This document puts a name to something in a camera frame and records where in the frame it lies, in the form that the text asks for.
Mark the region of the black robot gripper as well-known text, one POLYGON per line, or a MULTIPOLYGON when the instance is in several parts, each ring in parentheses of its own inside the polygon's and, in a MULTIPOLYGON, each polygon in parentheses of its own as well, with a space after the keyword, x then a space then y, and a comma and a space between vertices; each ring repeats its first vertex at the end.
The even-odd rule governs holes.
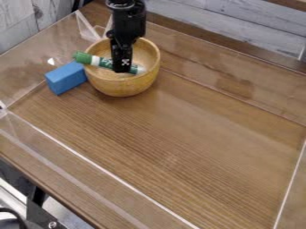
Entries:
POLYGON ((112 70, 123 73, 131 70, 131 45, 145 34, 145 3, 143 0, 106 0, 105 4, 113 21, 112 35, 108 36, 112 70))

